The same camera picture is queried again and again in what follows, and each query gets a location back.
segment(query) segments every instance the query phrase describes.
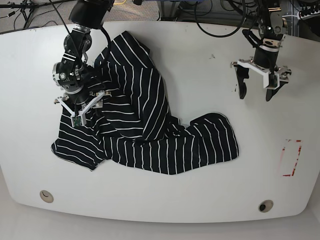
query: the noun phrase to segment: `white table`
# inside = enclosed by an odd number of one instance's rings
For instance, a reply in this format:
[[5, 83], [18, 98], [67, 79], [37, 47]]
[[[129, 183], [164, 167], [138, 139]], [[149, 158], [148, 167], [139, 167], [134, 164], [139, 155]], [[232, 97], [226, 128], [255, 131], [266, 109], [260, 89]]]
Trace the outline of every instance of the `white table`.
[[[212, 38], [195, 24], [180, 22], [107, 22], [104, 27], [111, 38], [128, 30], [151, 49], [171, 112], [181, 123], [209, 112], [225, 114], [240, 156], [171, 176], [111, 160], [91, 172], [57, 158], [50, 146], [58, 137], [62, 107], [53, 100], [62, 92], [52, 68], [63, 55], [66, 30], [14, 32], [0, 36], [0, 165], [15, 201], [70, 214], [168, 223], [269, 219], [305, 209], [320, 170], [319, 43], [285, 39], [277, 63], [291, 68], [290, 83], [266, 102], [262, 78], [253, 72], [245, 99], [235, 91], [230, 62], [254, 54], [240, 32]], [[233, 27], [204, 29], [226, 34]], [[106, 45], [101, 32], [91, 35], [89, 63]], [[286, 139], [303, 141], [294, 176], [282, 176], [296, 157], [287, 147], [281, 162]], [[51, 192], [54, 202], [42, 201], [41, 190]], [[259, 212], [268, 199], [274, 202], [271, 211]]]

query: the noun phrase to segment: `robotic arm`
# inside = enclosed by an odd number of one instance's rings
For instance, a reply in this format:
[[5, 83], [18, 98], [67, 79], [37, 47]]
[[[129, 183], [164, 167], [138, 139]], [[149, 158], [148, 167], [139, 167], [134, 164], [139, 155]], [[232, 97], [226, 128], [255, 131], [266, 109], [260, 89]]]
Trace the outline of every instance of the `robotic arm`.
[[[258, 23], [258, 38], [251, 28], [242, 30], [243, 35], [255, 48], [254, 57], [249, 60], [239, 59], [232, 62], [238, 81], [239, 97], [244, 99], [247, 86], [244, 82], [249, 78], [249, 69], [259, 73], [263, 78], [263, 87], [266, 91], [266, 101], [269, 101], [282, 86], [289, 82], [288, 75], [291, 70], [288, 67], [278, 67], [276, 62], [281, 43], [286, 32], [287, 23], [281, 15], [279, 0], [256, 0], [258, 8], [252, 26]], [[63, 97], [58, 97], [55, 103], [61, 103], [70, 113], [73, 127], [86, 125], [86, 112], [91, 108], [102, 108], [102, 97], [109, 95], [101, 80], [101, 68], [107, 63], [107, 57], [100, 66], [93, 68], [87, 65], [86, 52], [92, 45], [91, 29], [100, 29], [108, 40], [107, 56], [111, 50], [111, 40], [102, 23], [110, 12], [114, 0], [78, 0], [69, 20], [77, 24], [64, 40], [64, 54], [61, 62], [53, 67], [53, 80], [57, 86], [65, 91]], [[96, 79], [101, 82], [103, 88], [86, 88], [86, 83]]]
[[255, 48], [254, 57], [249, 60], [239, 59], [232, 62], [238, 81], [239, 97], [244, 99], [247, 93], [247, 86], [244, 82], [249, 78], [249, 69], [262, 75], [263, 88], [266, 91], [266, 101], [271, 98], [289, 82], [288, 75], [291, 70], [287, 66], [278, 67], [276, 62], [281, 43], [286, 32], [287, 22], [282, 18], [279, 0], [259, 0], [257, 17], [253, 24], [258, 23], [258, 38], [250, 29], [242, 30], [243, 35]]
[[[53, 66], [53, 80], [65, 91], [64, 96], [58, 97], [54, 103], [61, 103], [68, 110], [73, 127], [86, 125], [86, 112], [90, 108], [101, 108], [101, 98], [109, 94], [104, 91], [104, 88], [96, 91], [88, 91], [86, 88], [85, 84], [92, 79], [102, 82], [101, 68], [107, 62], [105, 60], [100, 66], [93, 68], [87, 65], [86, 52], [92, 45], [91, 29], [101, 29], [107, 38], [108, 52], [110, 52], [111, 40], [102, 24], [113, 3], [114, 0], [78, 0], [69, 17], [69, 20], [77, 25], [64, 40], [65, 52], [61, 62]], [[71, 100], [74, 104], [74, 110], [65, 103], [67, 100]]]

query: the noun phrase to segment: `metal grommet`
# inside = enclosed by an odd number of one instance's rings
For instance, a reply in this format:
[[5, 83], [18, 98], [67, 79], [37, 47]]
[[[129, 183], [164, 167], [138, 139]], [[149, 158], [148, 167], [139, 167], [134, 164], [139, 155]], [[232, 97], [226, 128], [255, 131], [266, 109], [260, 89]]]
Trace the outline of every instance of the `metal grommet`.
[[54, 196], [46, 190], [40, 191], [40, 198], [48, 204], [51, 204], [54, 201]]
[[64, 72], [60, 73], [59, 78], [61, 80], [65, 80], [67, 78], [66, 74]]
[[265, 200], [259, 204], [258, 210], [261, 213], [269, 212], [274, 206], [274, 202], [272, 200]]

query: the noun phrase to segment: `black cable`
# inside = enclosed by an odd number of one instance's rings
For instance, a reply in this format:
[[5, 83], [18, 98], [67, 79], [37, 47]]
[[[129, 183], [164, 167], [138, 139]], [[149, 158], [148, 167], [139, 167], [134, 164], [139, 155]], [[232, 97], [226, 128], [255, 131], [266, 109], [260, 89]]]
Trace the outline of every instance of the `black cable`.
[[13, 22], [13, 29], [16, 30], [16, 21], [18, 19], [18, 17], [22, 14], [22, 11], [18, 14], [18, 16], [16, 16], [16, 18], [14, 19], [14, 22]]
[[[212, 0], [210, 0], [210, 2], [211, 2], [211, 7], [210, 7], [209, 11], [208, 11], [208, 12], [206, 12], [206, 13], [204, 13], [204, 14], [197, 14], [197, 16], [205, 16], [205, 15], [208, 15], [209, 13], [211, 13], [211, 10], [212, 10], [212, 8], [214, 7], [214, 4], [212, 3]], [[184, 9], [182, 9], [181, 7], [180, 7], [179, 9], [180, 9], [182, 12], [186, 13], [186, 14], [189, 14], [189, 15], [192, 15], [192, 16], [194, 16], [194, 15], [195, 15], [194, 13], [191, 13], [191, 12], [185, 11], [185, 10], [184, 10]]]
[[245, 0], [242, 0], [242, 7], [243, 7], [243, 14], [242, 14], [242, 19], [241, 19], [241, 22], [239, 23], [239, 25], [236, 27], [236, 29], [226, 35], [214, 35], [212, 33], [209, 33], [207, 31], [205, 31], [199, 24], [198, 22], [198, 18], [197, 18], [197, 3], [195, 4], [194, 6], [194, 19], [195, 19], [195, 23], [197, 24], [197, 26], [199, 27], [199, 29], [204, 32], [205, 34], [211, 36], [211, 37], [214, 37], [214, 38], [227, 38], [227, 37], [230, 37], [232, 36], [233, 34], [235, 34], [236, 32], [239, 31], [239, 29], [242, 27], [242, 25], [244, 24], [245, 20], [246, 20], [246, 2]]
[[[60, 3], [56, 8], [58, 9], [62, 4], [63, 4], [63, 2]], [[54, 12], [54, 11], [55, 11], [55, 10], [53, 9], [53, 10], [45, 11], [45, 12], [42, 12], [42, 13], [39, 13], [39, 14], [35, 15], [35, 16], [30, 20], [29, 26], [31, 25], [32, 21], [33, 21], [36, 17], [41, 16], [41, 15], [43, 15], [43, 14], [50, 13], [50, 12]]]
[[191, 3], [188, 3], [187, 1], [183, 1], [185, 4], [188, 4], [188, 5], [190, 5], [190, 6], [194, 6], [194, 5], [196, 5], [196, 4], [191, 4]]
[[109, 58], [110, 53], [111, 53], [111, 38], [110, 38], [109, 34], [107, 33], [107, 31], [104, 29], [103, 26], [101, 26], [100, 30], [104, 34], [104, 36], [106, 37], [106, 40], [108, 42], [108, 47], [106, 49], [106, 54], [104, 56], [103, 62], [98, 67], [94, 68], [96, 72], [100, 71], [108, 63], [108, 58]]
[[6, 16], [2, 16], [0, 17], [0, 19], [4, 19], [4, 18], [10, 18], [11, 16], [15, 15], [16, 12], [18, 12], [19, 9], [17, 11], [12, 11], [12, 12], [9, 12]]
[[46, 26], [48, 23], [55, 23], [55, 25], [57, 25], [57, 26], [59, 25], [58, 23], [56, 23], [56, 21], [51, 20], [51, 21], [48, 21], [46, 24], [40, 26], [39, 28], [43, 28], [43, 27]]
[[292, 5], [292, 7], [295, 8], [295, 10], [297, 10], [298, 12], [300, 12], [300, 10], [298, 8], [296, 8], [296, 6], [294, 5], [294, 3], [292, 2], [292, 0], [289, 0], [290, 4]]
[[[231, 1], [232, 1], [234, 4], [242, 5], [242, 2], [238, 2], [238, 1], [234, 1], [234, 0], [231, 0]], [[255, 1], [250, 1], [250, 2], [246, 2], [245, 5], [246, 5], [247, 7], [249, 7], [249, 8], [252, 8], [252, 7], [256, 6], [257, 3], [256, 3]]]
[[[58, 1], [53, 1], [53, 4], [67, 3], [67, 2], [73, 2], [73, 1], [75, 0], [58, 0]], [[39, 7], [51, 5], [50, 2], [37, 2], [36, 4], [39, 5]]]
[[76, 96], [75, 100], [74, 100], [74, 113], [77, 116], [79, 114], [78, 108], [77, 108], [77, 101], [79, 99], [79, 97], [81, 96], [81, 94], [78, 94], [78, 96]]
[[247, 15], [248, 15], [248, 16], [251, 15], [252, 17], [254, 17], [254, 14], [253, 14], [254, 12], [255, 12], [255, 11], [250, 11]]
[[[243, 10], [241, 10], [239, 7], [237, 7], [234, 3], [233, 3], [233, 1], [232, 0], [227, 0], [228, 1], [228, 3], [230, 4], [230, 6], [238, 13], [238, 14], [240, 14], [240, 15], [244, 15], [244, 13], [246, 12], [246, 10], [245, 9], [243, 9]], [[247, 19], [250, 19], [250, 20], [253, 20], [253, 17], [252, 16], [249, 16], [249, 15], [246, 15], [245, 14], [245, 17], [247, 18]]]
[[220, 0], [220, 6], [225, 10], [225, 11], [228, 11], [228, 12], [233, 12], [234, 9], [226, 9], [226, 7], [224, 6], [223, 4], [224, 0]]

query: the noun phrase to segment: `striped shirt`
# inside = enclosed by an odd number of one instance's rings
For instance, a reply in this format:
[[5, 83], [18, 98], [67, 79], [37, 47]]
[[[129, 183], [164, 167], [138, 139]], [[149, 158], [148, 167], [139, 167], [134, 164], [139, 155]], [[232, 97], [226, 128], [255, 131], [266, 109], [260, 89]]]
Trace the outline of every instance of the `striped shirt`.
[[[106, 49], [97, 57], [101, 64]], [[103, 160], [162, 174], [179, 174], [227, 162], [239, 155], [235, 133], [220, 113], [208, 113], [180, 125], [171, 116], [163, 79], [150, 50], [127, 31], [111, 43], [107, 66], [101, 70], [106, 90], [102, 108], [86, 113], [86, 126], [72, 127], [63, 108], [52, 152], [61, 159], [94, 170]], [[101, 88], [92, 79], [89, 89]]]

